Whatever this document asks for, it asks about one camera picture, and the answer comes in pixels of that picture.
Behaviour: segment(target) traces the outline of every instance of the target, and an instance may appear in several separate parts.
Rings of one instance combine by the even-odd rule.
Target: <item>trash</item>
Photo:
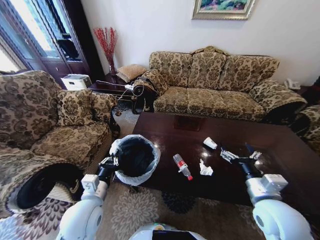
[[[110,155],[118,157],[120,170],[115,174],[128,185],[138,186],[147,181],[155,171],[161,152],[142,135],[128,135],[111,145]]]
[[[206,175],[206,176],[211,176],[212,173],[214,172],[210,166],[205,166],[204,161],[200,159],[200,174],[201,175]]]
[[[188,169],[188,165],[185,163],[182,157],[179,154],[176,154],[173,156],[173,160],[179,168],[178,173],[182,172],[183,175],[185,175],[188,178],[188,180],[191,181],[193,177],[191,176],[191,173]]]
[[[203,144],[207,145],[208,147],[212,148],[212,149],[216,149],[217,148],[217,144],[210,138],[207,137],[204,141]]]

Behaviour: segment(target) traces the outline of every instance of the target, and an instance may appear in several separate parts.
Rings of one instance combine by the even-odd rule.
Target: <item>sofa backrest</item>
[[[0,76],[0,145],[30,149],[58,120],[61,87],[44,71]]]
[[[194,54],[188,87],[216,90],[226,60],[226,55],[217,52]]]
[[[218,90],[248,93],[257,83],[271,78],[279,61],[271,56],[229,55]]]
[[[188,53],[156,51],[150,55],[149,68],[159,70],[169,86],[187,87],[192,60]]]

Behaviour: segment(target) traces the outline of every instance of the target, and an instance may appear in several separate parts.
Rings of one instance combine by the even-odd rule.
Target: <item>red decorative branch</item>
[[[109,64],[113,63],[113,55],[115,52],[115,47],[118,40],[118,34],[115,29],[112,27],[105,28],[104,30],[101,27],[96,27],[93,29],[94,35],[99,40],[99,43],[104,51],[104,55],[108,60]]]

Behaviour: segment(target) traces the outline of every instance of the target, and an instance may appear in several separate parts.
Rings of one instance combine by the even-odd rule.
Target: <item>vase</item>
[[[108,62],[109,62],[109,71],[110,71],[110,74],[111,74],[112,76],[116,75],[116,74],[117,74],[117,70],[116,70],[116,68],[115,68],[114,58],[113,58],[113,57],[109,58]]]

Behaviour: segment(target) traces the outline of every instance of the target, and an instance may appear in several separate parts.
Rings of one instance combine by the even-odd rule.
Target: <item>water bottle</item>
[[[173,160],[176,163],[176,165],[179,168],[179,173],[183,173],[183,175],[185,175],[189,181],[191,181],[193,179],[193,177],[191,176],[191,173],[188,169],[188,165],[185,163],[185,161],[182,159],[182,157],[179,154],[176,154],[173,156]]]

